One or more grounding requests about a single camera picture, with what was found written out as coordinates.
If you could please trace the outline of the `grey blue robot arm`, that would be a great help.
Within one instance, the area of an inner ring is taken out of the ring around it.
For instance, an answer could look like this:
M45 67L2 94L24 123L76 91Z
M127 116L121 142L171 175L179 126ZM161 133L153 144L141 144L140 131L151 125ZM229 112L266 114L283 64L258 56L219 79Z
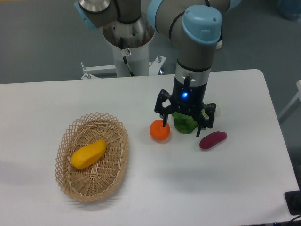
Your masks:
M180 113L198 131L214 124L216 104L203 99L215 51L222 40L222 15L237 0L153 0L146 13L139 0L78 0L74 6L89 29L102 28L118 77L150 75L149 43L155 33L178 48L173 92L161 90L155 112L167 123Z

